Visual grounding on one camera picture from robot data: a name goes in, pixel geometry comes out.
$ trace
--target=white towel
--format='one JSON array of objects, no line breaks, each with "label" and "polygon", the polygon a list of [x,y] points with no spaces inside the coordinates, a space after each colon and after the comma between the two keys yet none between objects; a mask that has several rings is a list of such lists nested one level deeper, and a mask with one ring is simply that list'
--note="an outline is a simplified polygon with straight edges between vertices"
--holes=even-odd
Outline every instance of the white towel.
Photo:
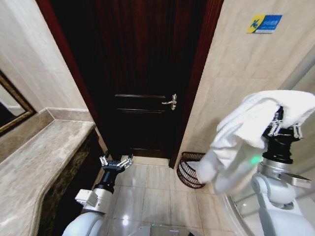
[{"label": "white towel", "polygon": [[293,90],[262,91],[244,98],[242,104],[217,127],[208,153],[198,162],[201,183],[213,181],[215,191],[233,193],[243,188],[256,172],[266,147],[263,132],[283,106],[282,127],[303,123],[315,110],[315,96]]}]

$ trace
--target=door panel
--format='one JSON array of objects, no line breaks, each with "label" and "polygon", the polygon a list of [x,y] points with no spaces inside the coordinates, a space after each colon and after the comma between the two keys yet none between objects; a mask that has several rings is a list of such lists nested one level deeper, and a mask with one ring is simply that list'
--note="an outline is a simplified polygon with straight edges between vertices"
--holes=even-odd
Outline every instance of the door panel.
[{"label": "door panel", "polygon": [[170,158],[206,3],[51,0],[114,157]]}]

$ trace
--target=mirror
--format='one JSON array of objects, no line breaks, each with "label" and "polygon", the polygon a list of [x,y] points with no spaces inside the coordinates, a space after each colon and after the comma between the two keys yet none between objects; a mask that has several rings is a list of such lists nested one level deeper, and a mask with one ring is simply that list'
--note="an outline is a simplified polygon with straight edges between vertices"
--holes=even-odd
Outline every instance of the mirror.
[{"label": "mirror", "polygon": [[0,135],[35,114],[33,107],[0,71]]}]

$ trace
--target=marble countertop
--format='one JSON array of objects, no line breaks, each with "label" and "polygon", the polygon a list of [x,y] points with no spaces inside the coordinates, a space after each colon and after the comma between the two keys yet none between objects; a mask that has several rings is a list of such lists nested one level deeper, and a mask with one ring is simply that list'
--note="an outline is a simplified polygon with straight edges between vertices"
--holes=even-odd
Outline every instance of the marble countertop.
[{"label": "marble countertop", "polygon": [[37,234],[45,194],[94,126],[54,120],[0,163],[1,235]]}]

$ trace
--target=door frame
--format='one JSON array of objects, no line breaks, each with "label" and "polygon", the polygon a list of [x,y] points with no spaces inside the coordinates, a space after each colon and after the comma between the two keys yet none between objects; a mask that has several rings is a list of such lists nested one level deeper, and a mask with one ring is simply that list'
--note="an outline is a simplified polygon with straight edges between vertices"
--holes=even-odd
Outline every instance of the door frame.
[{"label": "door frame", "polygon": [[[184,108],[181,112],[181,119],[179,124],[179,130],[175,137],[174,148],[171,153],[171,158],[169,161],[169,167],[174,168],[176,159],[182,144],[183,136],[186,130],[188,119],[191,113],[191,109],[194,103],[194,99],[197,93],[199,82],[202,76],[203,68],[206,63],[208,52],[210,50],[210,45],[212,38],[215,33],[217,22],[220,16],[222,4],[224,0],[207,0],[205,13],[203,16],[202,27],[200,31],[200,36],[198,40],[198,46],[195,53],[193,66],[189,79],[189,89],[185,95]],[[49,0],[36,0],[38,7],[44,16],[44,19],[48,25],[48,28],[55,39],[55,42],[63,56],[63,59],[68,66],[72,77],[77,84],[77,87],[80,90],[80,93],[94,119],[94,122],[97,127],[102,126],[97,110],[94,106],[94,103],[91,99],[91,96],[85,86],[83,77],[79,71],[79,68],[75,62],[74,56],[70,50],[70,46],[63,34],[61,26],[55,16],[54,10],[50,4]]]}]

